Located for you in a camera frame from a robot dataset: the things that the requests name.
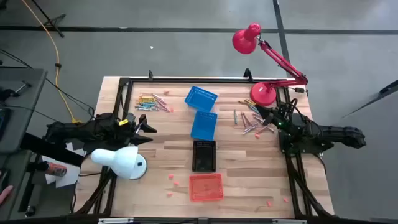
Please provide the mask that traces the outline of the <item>black plastic basket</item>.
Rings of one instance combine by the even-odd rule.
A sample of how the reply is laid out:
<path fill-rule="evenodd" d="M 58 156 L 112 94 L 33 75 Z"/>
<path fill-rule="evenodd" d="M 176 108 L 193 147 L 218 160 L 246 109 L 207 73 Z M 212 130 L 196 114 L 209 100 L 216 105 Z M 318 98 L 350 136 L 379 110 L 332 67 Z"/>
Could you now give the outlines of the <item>black plastic basket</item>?
<path fill-rule="evenodd" d="M 198 141 L 193 142 L 193 172 L 215 172 L 216 171 L 216 142 Z"/>

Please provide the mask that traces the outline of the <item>orange plastic basket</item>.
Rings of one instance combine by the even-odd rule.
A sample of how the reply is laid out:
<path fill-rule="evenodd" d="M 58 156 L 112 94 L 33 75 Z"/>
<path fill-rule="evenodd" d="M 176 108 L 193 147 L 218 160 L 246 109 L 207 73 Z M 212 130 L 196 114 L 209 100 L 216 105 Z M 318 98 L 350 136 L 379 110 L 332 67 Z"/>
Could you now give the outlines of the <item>orange plastic basket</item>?
<path fill-rule="evenodd" d="M 189 177 L 189 194 L 192 202 L 223 200 L 222 175 L 191 175 Z"/>

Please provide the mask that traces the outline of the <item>blue plastic basket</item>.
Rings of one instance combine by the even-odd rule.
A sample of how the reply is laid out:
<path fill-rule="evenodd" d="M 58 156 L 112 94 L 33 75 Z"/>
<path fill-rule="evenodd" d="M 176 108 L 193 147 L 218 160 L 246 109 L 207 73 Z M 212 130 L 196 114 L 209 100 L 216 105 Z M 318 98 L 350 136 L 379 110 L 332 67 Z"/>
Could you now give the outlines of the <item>blue plastic basket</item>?
<path fill-rule="evenodd" d="M 204 90 L 197 86 L 192 86 L 185 102 L 188 106 L 200 111 L 210 112 L 217 100 L 218 95 Z"/>
<path fill-rule="evenodd" d="M 218 115 L 216 113 L 197 111 L 193 121 L 191 137 L 205 141 L 214 140 L 217 118 Z"/>

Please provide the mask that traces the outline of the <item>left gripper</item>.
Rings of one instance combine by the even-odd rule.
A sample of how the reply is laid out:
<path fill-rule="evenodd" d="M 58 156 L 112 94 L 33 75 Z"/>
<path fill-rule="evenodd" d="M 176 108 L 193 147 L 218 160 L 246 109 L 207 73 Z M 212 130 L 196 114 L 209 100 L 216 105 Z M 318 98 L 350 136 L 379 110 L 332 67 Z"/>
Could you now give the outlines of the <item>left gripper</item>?
<path fill-rule="evenodd" d="M 138 135 L 138 131 L 143 131 L 145 133 L 157 132 L 156 129 L 147 124 L 147 117 L 145 114 L 139 117 L 139 122 L 137 123 L 136 116 L 133 113 L 128 113 L 126 117 L 119 122 L 119 134 L 123 146 L 138 146 L 153 141 L 152 138 Z"/>

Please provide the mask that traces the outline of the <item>white paper sheets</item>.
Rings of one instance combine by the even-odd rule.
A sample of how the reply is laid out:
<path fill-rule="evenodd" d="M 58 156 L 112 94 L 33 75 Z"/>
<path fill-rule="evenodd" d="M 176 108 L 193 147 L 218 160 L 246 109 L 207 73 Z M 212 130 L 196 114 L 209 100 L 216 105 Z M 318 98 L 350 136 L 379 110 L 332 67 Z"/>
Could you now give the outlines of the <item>white paper sheets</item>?
<path fill-rule="evenodd" d="M 67 185 L 74 184 L 78 180 L 78 175 L 80 173 L 80 167 L 73 166 L 64 162 L 56 161 L 55 159 L 42 156 L 42 160 L 45 162 L 52 162 L 54 164 L 60 164 L 67 168 L 67 173 L 63 177 L 57 177 L 54 175 L 45 174 L 45 179 L 47 184 L 55 182 L 55 187 L 64 187 Z"/>

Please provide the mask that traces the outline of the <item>dark grey metal bar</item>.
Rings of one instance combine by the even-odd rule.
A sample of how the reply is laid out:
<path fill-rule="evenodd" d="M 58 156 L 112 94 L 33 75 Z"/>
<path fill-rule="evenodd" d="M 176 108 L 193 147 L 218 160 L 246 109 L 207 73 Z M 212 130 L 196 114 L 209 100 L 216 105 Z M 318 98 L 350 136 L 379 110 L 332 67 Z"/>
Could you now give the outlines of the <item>dark grey metal bar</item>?
<path fill-rule="evenodd" d="M 345 117 L 373 104 L 374 102 L 376 102 L 376 101 L 378 101 L 396 91 L 398 91 L 398 79 L 393 81 L 392 83 L 388 84 L 384 88 L 380 89 L 377 93 L 373 94 L 373 97 L 371 98 L 371 100 L 369 102 L 365 103 L 364 105 L 360 106 L 359 108 L 355 109 L 354 111 L 342 116 L 342 118 L 345 118 Z"/>

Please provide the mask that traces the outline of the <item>black flat bar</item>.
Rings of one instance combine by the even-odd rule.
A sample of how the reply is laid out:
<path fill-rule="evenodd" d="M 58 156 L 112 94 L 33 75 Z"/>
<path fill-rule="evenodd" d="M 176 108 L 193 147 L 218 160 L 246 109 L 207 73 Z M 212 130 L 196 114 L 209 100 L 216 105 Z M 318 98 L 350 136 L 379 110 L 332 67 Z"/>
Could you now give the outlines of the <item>black flat bar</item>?
<path fill-rule="evenodd" d="M 77 167 L 80 167 L 85 160 L 84 156 L 69 151 L 65 147 L 49 143 L 29 133 L 25 133 L 20 148 Z"/>

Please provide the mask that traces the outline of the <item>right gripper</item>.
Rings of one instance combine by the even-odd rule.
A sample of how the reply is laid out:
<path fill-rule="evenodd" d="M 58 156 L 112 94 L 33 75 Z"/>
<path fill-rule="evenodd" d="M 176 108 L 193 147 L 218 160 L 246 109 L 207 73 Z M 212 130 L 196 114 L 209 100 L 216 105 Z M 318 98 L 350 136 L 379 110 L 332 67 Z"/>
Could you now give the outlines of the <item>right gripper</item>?
<path fill-rule="evenodd" d="M 261 116 L 266 116 L 263 125 L 274 124 L 278 129 L 283 131 L 292 131 L 293 123 L 291 121 L 294 109 L 291 106 L 281 106 L 275 108 L 266 108 L 261 105 L 256 105 Z"/>

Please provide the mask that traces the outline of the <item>black tripod stand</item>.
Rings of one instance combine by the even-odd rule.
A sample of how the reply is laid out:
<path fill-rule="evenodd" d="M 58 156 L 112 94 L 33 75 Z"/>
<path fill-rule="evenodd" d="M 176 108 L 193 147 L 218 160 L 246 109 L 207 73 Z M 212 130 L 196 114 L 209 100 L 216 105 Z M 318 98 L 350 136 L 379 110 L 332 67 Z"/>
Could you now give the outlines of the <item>black tripod stand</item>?
<path fill-rule="evenodd" d="M 64 38 L 65 35 L 64 35 L 63 32 L 59 29 L 58 23 L 60 23 L 61 21 L 64 20 L 64 18 L 66 17 L 66 14 L 60 14 L 60 15 L 57 16 L 57 17 L 50 18 L 50 17 L 47 15 L 47 13 L 42 9 L 42 7 L 37 3 L 36 0 L 31 0 L 31 1 L 32 1 L 32 3 L 35 5 L 35 7 L 41 12 L 41 14 L 45 17 L 46 22 L 44 22 L 43 25 L 44 25 L 45 27 L 52 28 L 55 32 L 58 33 L 58 35 L 59 35 L 61 38 Z"/>

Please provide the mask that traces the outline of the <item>grey side table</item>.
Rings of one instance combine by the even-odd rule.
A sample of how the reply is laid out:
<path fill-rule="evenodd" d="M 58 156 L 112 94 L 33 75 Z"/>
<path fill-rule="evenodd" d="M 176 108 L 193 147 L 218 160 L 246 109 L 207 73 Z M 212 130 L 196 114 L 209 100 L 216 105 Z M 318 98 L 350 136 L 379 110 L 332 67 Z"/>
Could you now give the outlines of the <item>grey side table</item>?
<path fill-rule="evenodd" d="M 22 81 L 32 86 L 19 96 L 10 96 L 0 101 L 0 108 L 9 108 L 11 115 L 0 137 L 0 154 L 10 154 L 19 150 L 19 145 L 27 131 L 33 109 L 39 99 L 47 71 L 31 68 L 0 68 L 0 90 L 17 90 Z"/>

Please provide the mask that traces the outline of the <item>person's hand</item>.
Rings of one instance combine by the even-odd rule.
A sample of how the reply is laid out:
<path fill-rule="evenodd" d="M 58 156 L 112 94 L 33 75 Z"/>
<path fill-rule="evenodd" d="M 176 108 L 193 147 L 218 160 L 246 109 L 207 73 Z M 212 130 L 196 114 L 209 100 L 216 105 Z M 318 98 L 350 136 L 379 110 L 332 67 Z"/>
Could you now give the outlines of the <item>person's hand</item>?
<path fill-rule="evenodd" d="M 1 193 L 0 193 L 0 205 L 7 199 L 8 195 L 12 192 L 14 186 L 8 185 Z"/>

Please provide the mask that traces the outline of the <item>orange bottle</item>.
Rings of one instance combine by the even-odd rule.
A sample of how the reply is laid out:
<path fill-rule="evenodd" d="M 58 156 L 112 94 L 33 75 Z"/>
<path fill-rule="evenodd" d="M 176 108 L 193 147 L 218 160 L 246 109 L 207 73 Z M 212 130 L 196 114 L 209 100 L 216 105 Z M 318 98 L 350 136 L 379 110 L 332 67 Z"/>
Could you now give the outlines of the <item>orange bottle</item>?
<path fill-rule="evenodd" d="M 48 175 L 53 175 L 56 177 L 63 177 L 67 173 L 67 167 L 61 164 L 56 164 L 53 162 L 46 162 L 47 170 L 45 171 Z"/>

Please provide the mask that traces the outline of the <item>silver metal bracket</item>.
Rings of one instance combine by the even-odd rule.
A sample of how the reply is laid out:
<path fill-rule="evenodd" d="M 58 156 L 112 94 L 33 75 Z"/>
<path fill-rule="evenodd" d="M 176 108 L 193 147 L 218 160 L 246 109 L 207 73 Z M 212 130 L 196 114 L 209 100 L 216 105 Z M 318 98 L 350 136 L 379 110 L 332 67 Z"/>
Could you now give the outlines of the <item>silver metal bracket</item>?
<path fill-rule="evenodd" d="M 276 218 L 272 219 L 272 224 L 308 224 L 308 223 L 306 220 Z"/>
<path fill-rule="evenodd" d="M 100 218 L 98 224 L 130 224 L 134 223 L 134 219 L 131 217 L 124 218 Z"/>

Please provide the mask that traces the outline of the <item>red desk lamp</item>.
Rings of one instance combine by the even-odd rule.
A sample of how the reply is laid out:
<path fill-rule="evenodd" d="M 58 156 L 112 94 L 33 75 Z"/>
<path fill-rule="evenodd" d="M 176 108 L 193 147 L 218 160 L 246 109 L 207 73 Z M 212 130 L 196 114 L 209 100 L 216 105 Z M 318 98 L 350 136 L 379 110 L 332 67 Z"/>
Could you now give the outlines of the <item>red desk lamp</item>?
<path fill-rule="evenodd" d="M 291 65 L 283 56 L 275 51 L 270 44 L 261 39 L 261 26 L 251 23 L 245 29 L 238 30 L 232 37 L 233 47 L 241 54 L 251 54 L 259 46 L 261 50 L 284 69 L 293 80 L 273 80 L 254 84 L 250 91 L 250 98 L 261 106 L 271 105 L 277 97 L 277 88 L 291 85 L 307 85 L 307 77 Z"/>

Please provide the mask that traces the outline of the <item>white desk lamp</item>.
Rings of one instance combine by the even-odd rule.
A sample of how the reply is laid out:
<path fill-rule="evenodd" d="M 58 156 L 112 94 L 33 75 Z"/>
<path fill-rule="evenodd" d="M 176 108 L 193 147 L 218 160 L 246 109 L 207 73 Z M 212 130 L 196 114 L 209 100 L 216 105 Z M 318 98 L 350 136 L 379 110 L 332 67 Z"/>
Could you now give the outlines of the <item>white desk lamp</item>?
<path fill-rule="evenodd" d="M 96 164 L 109 167 L 122 179 L 137 180 L 147 171 L 147 161 L 138 149 L 137 146 L 122 147 L 117 151 L 95 149 L 90 158 Z"/>

